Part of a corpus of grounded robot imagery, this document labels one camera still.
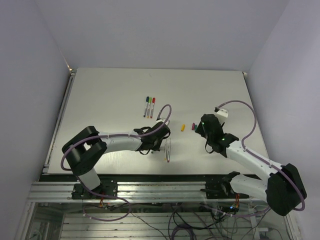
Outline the yellow-end white pen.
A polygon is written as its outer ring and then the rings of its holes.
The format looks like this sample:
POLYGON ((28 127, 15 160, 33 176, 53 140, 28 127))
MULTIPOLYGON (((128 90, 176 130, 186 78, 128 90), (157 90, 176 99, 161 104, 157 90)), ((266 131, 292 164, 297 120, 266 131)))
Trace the yellow-end white pen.
POLYGON ((167 157, 168 157, 168 139, 165 139, 164 143, 164 160, 167 162, 167 157))

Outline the magenta-end white pen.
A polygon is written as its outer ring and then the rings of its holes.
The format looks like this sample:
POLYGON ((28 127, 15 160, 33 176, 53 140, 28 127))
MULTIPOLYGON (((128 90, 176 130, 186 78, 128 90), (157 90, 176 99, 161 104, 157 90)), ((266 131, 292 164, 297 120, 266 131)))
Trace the magenta-end white pen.
POLYGON ((169 138, 167 140, 167 156, 166 156, 166 160, 168 163, 171 160, 171 148, 172 148, 172 140, 171 140, 171 138, 169 138))

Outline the yellow pen cap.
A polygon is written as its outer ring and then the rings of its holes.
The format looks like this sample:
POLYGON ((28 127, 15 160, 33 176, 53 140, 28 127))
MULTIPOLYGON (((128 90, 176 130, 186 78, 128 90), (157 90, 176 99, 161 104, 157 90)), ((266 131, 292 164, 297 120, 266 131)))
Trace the yellow pen cap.
POLYGON ((185 124, 183 124, 183 125, 181 126, 181 132, 183 132, 183 131, 185 130, 185 127, 186 127, 185 124))

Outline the red-end white pen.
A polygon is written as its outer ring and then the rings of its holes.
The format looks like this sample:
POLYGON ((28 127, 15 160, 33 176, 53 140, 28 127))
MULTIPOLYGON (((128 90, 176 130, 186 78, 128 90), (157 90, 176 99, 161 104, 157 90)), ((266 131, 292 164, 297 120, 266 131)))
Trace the red-end white pen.
POLYGON ((151 107, 150 107, 150 118, 153 118, 154 115, 154 108, 155 108, 155 103, 151 103, 151 107))

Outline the orange-end white pen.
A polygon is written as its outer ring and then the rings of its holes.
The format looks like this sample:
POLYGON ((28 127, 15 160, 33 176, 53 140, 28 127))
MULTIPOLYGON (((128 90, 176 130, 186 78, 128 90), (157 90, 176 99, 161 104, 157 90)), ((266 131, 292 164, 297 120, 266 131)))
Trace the orange-end white pen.
POLYGON ((150 117, 150 111, 151 111, 151 103, 149 103, 149 105, 148 105, 148 110, 147 110, 147 115, 146 115, 147 118, 150 117))

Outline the blue-end white pen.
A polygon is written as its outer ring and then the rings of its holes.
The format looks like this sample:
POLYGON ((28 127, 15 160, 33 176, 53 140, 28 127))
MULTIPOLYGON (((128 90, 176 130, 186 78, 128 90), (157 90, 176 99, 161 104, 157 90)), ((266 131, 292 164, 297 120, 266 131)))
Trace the blue-end white pen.
POLYGON ((144 112, 143 112, 143 117, 144 118, 147 116, 148 107, 149 107, 149 102, 147 102, 145 100, 145 108, 144 108, 144 112))

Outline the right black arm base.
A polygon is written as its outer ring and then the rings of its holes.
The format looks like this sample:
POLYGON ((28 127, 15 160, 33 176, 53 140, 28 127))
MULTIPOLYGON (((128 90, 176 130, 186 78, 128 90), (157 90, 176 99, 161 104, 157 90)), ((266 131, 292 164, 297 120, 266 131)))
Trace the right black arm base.
POLYGON ((231 180, 238 175, 240 175, 239 172, 233 171, 219 181, 206 182, 205 187, 200 191, 206 194, 207 199, 235 199, 236 197, 248 199, 249 195, 234 192, 230 185, 231 180))

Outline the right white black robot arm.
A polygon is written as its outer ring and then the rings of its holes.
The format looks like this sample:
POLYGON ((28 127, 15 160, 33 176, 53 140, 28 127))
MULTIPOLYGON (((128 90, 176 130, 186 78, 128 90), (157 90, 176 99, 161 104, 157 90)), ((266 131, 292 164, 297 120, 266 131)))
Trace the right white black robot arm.
POLYGON ((298 206, 305 207, 307 192, 298 169, 283 165, 245 148, 238 137, 223 131, 223 124, 215 114, 204 114, 195 130, 205 138, 212 153, 231 159, 250 170, 257 177, 233 171, 222 178, 220 192, 226 198, 244 194, 259 199, 278 215, 286 216, 298 206))

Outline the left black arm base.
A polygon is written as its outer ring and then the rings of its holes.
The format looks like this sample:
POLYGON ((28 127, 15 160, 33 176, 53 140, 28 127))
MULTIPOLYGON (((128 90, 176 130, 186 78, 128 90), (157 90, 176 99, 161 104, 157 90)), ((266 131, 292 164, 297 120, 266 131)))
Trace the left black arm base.
MULTIPOLYGON (((118 185, 113 180, 111 181, 102 181, 102 183, 91 190, 93 193, 100 194, 100 195, 108 195, 108 196, 116 196, 118 192, 118 185)), ((73 186, 73 190, 71 193, 72 200, 97 200, 101 199, 102 197, 99 195, 95 195, 88 191, 84 185, 80 183, 76 183, 73 186)))

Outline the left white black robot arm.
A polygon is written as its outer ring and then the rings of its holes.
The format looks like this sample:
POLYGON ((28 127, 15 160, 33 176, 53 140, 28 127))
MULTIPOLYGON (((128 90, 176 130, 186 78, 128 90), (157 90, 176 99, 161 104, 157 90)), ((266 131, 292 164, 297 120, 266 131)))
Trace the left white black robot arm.
POLYGON ((162 141, 170 135, 171 130, 162 119, 152 127, 109 135, 103 135, 94 126, 88 126, 62 147, 63 159, 67 160, 70 171, 84 185, 85 194, 96 199, 106 192, 95 171, 95 165, 103 155, 121 151, 147 155, 159 151, 162 141))

